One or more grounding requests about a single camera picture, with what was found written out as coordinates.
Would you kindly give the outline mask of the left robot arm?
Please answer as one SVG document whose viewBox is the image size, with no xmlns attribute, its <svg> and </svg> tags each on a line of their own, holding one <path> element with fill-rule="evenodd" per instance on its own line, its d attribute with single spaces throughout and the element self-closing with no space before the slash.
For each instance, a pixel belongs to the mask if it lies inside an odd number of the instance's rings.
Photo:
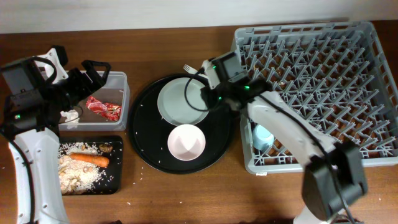
<svg viewBox="0 0 398 224">
<path fill-rule="evenodd" d="M 19 91 L 6 98 L 1 135 L 16 170 L 17 222 L 68 223 L 58 176 L 59 121 L 81 100 L 102 88 L 111 66 L 85 60 L 57 80 L 58 67 L 38 56 L 6 65 L 2 74 L 19 75 Z"/>
</svg>

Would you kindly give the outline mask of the light blue cup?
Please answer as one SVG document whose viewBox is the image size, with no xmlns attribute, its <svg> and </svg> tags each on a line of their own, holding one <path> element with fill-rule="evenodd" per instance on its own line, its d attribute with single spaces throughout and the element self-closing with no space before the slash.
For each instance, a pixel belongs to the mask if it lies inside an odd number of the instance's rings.
<svg viewBox="0 0 398 224">
<path fill-rule="evenodd" d="M 252 131 L 253 147 L 259 151 L 265 151 L 272 147 L 274 140 L 274 135 L 259 124 L 257 124 Z"/>
</svg>

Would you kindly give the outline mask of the grey plate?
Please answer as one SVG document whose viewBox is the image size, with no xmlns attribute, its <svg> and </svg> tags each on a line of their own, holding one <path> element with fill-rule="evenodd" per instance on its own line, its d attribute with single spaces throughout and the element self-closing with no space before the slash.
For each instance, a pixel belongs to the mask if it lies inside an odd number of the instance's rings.
<svg viewBox="0 0 398 224">
<path fill-rule="evenodd" d="M 179 126 L 182 124 L 198 124 L 206 118 L 207 111 L 197 111 L 189 106 L 184 97 L 185 85 L 189 78 L 176 78 L 168 82 L 160 91 L 157 106 L 160 115 L 168 123 Z M 200 90 L 205 85 L 193 79 L 187 88 L 189 103 L 200 109 L 206 110 L 205 102 L 200 96 Z"/>
</svg>

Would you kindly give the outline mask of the red snack wrapper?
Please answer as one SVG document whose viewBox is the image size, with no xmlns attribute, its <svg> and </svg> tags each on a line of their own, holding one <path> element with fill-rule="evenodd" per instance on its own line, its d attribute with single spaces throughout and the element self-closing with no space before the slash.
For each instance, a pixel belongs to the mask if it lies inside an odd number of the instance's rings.
<svg viewBox="0 0 398 224">
<path fill-rule="evenodd" d="M 121 106 L 112 103 L 102 103 L 92 96 L 88 97 L 86 107 L 110 121 L 119 121 L 121 116 Z"/>
</svg>

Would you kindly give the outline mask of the pink bowl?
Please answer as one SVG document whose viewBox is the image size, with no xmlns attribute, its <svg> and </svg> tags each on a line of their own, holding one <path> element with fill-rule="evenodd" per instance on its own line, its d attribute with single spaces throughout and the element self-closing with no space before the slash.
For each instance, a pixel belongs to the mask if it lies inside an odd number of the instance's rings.
<svg viewBox="0 0 398 224">
<path fill-rule="evenodd" d="M 206 137 L 195 125 L 183 124 L 174 128 L 167 139 L 171 155 L 180 161 L 197 159 L 205 150 Z"/>
</svg>

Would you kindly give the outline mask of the white plastic fork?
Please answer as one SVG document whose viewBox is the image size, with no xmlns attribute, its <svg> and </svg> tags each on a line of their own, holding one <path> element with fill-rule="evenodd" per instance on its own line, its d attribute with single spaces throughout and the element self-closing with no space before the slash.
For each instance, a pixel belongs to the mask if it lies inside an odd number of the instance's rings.
<svg viewBox="0 0 398 224">
<path fill-rule="evenodd" d="M 193 67 L 191 67 L 191 66 L 189 66 L 189 65 L 187 65 L 187 64 L 185 64 L 185 65 L 183 66 L 183 69 L 184 69 L 187 73 L 192 74 L 192 75 L 196 74 L 196 72 L 197 72 L 197 70 L 196 70 L 195 68 L 193 68 Z"/>
</svg>

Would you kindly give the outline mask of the white tissue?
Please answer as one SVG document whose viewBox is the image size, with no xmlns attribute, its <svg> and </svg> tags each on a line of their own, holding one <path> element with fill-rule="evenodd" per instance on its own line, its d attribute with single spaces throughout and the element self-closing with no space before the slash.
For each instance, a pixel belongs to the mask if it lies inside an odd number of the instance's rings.
<svg viewBox="0 0 398 224">
<path fill-rule="evenodd" d="M 76 110 L 61 111 L 60 128 L 75 129 L 78 127 L 80 115 Z"/>
</svg>

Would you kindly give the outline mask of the orange carrot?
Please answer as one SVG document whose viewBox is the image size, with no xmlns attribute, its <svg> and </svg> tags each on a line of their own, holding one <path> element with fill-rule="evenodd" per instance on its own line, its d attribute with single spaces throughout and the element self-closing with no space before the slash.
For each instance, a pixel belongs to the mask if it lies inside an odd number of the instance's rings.
<svg viewBox="0 0 398 224">
<path fill-rule="evenodd" d="M 109 159 L 103 156 L 90 155 L 90 154 L 79 154 L 79 153 L 71 153 L 69 155 L 71 159 L 77 161 L 88 162 L 90 164 L 94 164 L 99 167 L 107 167 L 109 165 Z"/>
</svg>

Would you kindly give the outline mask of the brown food chunk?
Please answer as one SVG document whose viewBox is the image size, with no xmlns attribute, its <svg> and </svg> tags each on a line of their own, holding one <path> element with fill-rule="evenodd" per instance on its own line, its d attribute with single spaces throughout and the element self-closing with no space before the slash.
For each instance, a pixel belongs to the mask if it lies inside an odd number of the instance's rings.
<svg viewBox="0 0 398 224">
<path fill-rule="evenodd" d="M 110 145 L 110 144 L 100 144 L 99 146 L 99 150 L 102 152 L 102 153 L 111 153 L 112 152 L 112 150 L 113 150 L 113 146 L 112 145 Z"/>
</svg>

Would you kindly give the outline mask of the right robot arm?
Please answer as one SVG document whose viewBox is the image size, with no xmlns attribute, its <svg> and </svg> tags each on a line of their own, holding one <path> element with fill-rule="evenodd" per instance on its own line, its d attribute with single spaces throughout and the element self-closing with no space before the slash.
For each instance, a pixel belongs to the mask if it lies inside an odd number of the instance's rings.
<svg viewBox="0 0 398 224">
<path fill-rule="evenodd" d="M 340 143 L 313 127 L 263 80 L 207 85 L 201 98 L 210 108 L 229 106 L 266 128 L 302 166 L 305 207 L 294 223 L 355 222 L 348 207 L 367 193 L 368 185 L 353 141 Z"/>
</svg>

